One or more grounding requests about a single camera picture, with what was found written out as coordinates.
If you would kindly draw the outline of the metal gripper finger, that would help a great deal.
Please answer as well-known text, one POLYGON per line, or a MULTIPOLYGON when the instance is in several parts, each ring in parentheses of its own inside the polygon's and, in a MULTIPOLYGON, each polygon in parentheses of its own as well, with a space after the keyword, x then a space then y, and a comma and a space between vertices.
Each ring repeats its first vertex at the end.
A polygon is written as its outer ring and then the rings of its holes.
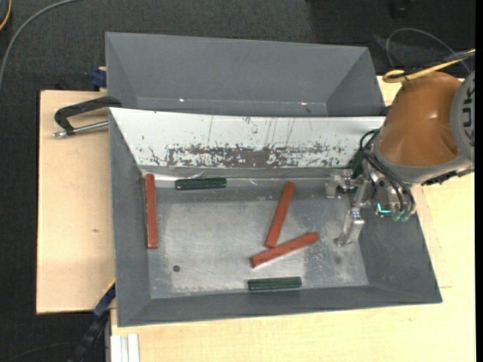
POLYGON ((339 198, 341 195, 353 193, 356 189, 356 180, 350 176, 333 175, 325 183, 327 198, 339 198))
POLYGON ((345 247, 349 244, 358 242, 365 220, 362 218, 359 208, 352 208, 346 213, 343 230, 334 239, 334 243, 338 247, 345 247))

